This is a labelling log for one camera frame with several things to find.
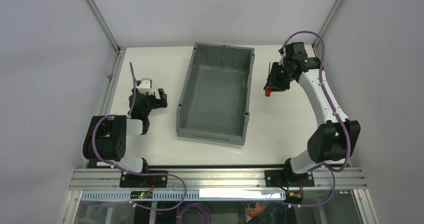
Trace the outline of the red handled screwdriver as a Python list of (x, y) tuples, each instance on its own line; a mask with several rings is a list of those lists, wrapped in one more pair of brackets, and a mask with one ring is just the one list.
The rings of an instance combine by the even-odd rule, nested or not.
[(271, 78), (272, 78), (271, 70), (272, 70), (272, 66), (271, 66), (271, 62), (269, 62), (267, 79), (266, 79), (265, 86), (263, 88), (266, 97), (270, 97), (270, 95), (271, 95), (271, 87), (270, 87), (271, 86)]

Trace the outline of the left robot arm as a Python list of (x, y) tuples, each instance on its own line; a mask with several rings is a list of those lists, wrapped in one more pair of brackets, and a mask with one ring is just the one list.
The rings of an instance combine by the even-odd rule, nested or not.
[(155, 92), (140, 92), (136, 88), (128, 98), (130, 110), (126, 115), (93, 116), (83, 143), (83, 156), (125, 174), (148, 174), (147, 161), (127, 150), (127, 136), (147, 134), (152, 110), (168, 106), (167, 94), (162, 88), (157, 91), (159, 98)]

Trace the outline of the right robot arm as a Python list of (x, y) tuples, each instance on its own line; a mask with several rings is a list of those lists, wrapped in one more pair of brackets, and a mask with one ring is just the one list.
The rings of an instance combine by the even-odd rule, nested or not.
[(314, 111), (317, 129), (308, 139), (305, 151), (287, 159), (281, 171), (267, 171), (265, 176), (274, 186), (311, 187), (312, 172), (320, 167), (342, 172), (353, 154), (361, 126), (336, 102), (320, 59), (301, 55), (284, 57), (282, 63), (270, 64), (268, 70), (265, 95), (287, 91), (291, 82), (297, 82)]

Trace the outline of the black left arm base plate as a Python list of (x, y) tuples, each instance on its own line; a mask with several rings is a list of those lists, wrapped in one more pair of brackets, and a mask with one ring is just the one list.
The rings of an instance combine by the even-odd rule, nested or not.
[(153, 171), (153, 176), (140, 176), (134, 174), (121, 174), (120, 188), (166, 188), (168, 184), (168, 171)]

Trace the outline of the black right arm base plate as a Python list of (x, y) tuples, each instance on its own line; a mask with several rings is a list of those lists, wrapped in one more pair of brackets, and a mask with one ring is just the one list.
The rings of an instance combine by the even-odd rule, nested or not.
[(266, 187), (281, 188), (300, 188), (314, 187), (315, 182), (313, 175), (309, 174), (292, 174), (283, 169), (281, 170), (265, 170), (264, 179)]

